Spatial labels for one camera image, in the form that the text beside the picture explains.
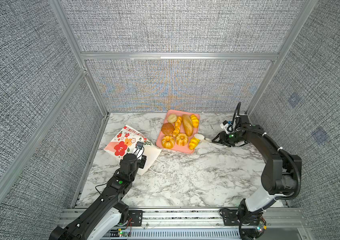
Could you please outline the yellow twisted fake bread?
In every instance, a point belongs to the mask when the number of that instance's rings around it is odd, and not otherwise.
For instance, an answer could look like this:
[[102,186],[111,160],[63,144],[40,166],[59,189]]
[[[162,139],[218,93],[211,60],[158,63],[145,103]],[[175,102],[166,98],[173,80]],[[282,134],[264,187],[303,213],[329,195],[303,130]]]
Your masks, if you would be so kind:
[[172,133],[173,137],[176,137],[181,132],[182,117],[178,116],[178,120],[175,122],[174,131]]

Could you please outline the yellow striped long fake bread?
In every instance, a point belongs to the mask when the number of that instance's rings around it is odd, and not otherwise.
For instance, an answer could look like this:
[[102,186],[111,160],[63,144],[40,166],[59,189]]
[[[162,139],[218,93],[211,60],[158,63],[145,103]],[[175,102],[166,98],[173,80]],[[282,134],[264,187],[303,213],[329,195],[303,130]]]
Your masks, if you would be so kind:
[[189,149],[194,150],[198,146],[200,141],[201,141],[200,139],[193,137],[189,142]]

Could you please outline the long orange fake bread loaf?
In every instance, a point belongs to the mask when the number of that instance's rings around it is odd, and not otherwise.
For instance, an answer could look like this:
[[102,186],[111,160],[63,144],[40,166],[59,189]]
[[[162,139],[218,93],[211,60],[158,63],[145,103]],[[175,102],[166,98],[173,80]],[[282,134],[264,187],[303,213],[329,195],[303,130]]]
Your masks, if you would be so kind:
[[184,126],[184,130],[187,136],[191,136],[193,134],[194,131],[194,127],[193,127],[193,123],[192,123],[192,119],[189,115],[182,115],[182,121],[183,121],[183,126]]

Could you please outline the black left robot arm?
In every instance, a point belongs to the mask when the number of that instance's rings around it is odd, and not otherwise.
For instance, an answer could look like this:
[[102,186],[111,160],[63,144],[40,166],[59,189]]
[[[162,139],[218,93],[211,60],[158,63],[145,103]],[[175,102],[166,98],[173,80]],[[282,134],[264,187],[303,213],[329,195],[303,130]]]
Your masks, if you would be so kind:
[[131,189],[137,171],[144,168],[145,162],[143,154],[126,154],[120,161],[120,168],[94,203],[65,228],[56,227],[49,239],[99,240],[113,227],[126,225],[129,206],[121,200]]

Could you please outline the yellow striped oval fake bread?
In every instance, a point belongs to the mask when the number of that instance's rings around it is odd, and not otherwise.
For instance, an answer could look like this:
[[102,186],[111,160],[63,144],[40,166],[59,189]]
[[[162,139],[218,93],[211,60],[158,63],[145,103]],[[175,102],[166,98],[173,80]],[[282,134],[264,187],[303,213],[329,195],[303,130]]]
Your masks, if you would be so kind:
[[199,127],[199,123],[200,123],[197,116],[191,115],[191,121],[192,121],[192,126],[197,129]]

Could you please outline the small yellow fake bread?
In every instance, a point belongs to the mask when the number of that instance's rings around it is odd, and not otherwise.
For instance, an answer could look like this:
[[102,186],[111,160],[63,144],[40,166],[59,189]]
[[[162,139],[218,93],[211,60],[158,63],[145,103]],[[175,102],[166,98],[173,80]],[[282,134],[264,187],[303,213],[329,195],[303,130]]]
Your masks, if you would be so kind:
[[177,136],[176,136],[176,144],[178,146],[186,146],[189,142],[189,136],[185,133],[179,133]]

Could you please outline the white floral paper bag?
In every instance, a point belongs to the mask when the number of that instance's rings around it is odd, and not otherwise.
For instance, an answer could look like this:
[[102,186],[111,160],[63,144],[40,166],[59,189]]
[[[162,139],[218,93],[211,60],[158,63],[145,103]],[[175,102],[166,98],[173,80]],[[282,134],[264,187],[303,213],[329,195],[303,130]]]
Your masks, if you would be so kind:
[[138,142],[143,143],[143,155],[146,156],[144,168],[137,171],[139,175],[143,175],[157,160],[161,153],[161,149],[154,146],[154,144],[138,130],[129,125],[125,125],[104,150],[119,162],[126,154],[141,155],[141,153],[136,152]]

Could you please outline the round brown fake bun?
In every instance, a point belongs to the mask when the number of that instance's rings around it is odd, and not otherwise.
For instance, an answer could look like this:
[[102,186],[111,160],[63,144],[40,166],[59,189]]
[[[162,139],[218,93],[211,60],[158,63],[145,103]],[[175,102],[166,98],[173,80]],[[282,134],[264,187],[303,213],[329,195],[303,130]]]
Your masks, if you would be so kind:
[[175,130],[175,127],[172,123],[165,123],[161,127],[161,132],[164,135],[172,135]]

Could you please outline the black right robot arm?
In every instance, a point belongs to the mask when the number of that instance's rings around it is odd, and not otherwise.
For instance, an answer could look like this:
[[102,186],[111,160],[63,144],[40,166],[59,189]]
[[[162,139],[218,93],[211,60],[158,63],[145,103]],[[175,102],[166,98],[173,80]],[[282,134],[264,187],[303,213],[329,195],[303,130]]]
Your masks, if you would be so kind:
[[301,190],[302,160],[279,146],[264,129],[250,123],[248,116],[237,115],[221,124],[222,132],[212,140],[226,147],[243,147],[250,143],[262,155],[265,167],[261,186],[243,199],[237,210],[237,221],[250,225],[259,221],[261,213],[278,200],[291,200]]

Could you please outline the pale round fake bun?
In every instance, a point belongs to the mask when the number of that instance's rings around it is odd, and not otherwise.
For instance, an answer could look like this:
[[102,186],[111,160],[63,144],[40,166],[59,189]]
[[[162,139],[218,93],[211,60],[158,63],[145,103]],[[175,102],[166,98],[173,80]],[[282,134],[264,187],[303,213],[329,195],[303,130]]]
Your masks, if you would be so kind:
[[167,117],[167,121],[171,124],[174,124],[178,120],[178,116],[176,114],[170,114]]

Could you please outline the metal tongs with white tips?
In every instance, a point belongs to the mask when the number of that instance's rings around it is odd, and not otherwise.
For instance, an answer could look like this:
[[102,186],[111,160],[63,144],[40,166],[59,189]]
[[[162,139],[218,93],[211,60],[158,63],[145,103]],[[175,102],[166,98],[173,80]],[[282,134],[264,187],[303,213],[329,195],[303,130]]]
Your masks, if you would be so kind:
[[206,138],[204,135],[202,134],[195,134],[193,137],[193,140],[195,140],[197,142],[197,144],[200,143],[216,143],[216,141]]

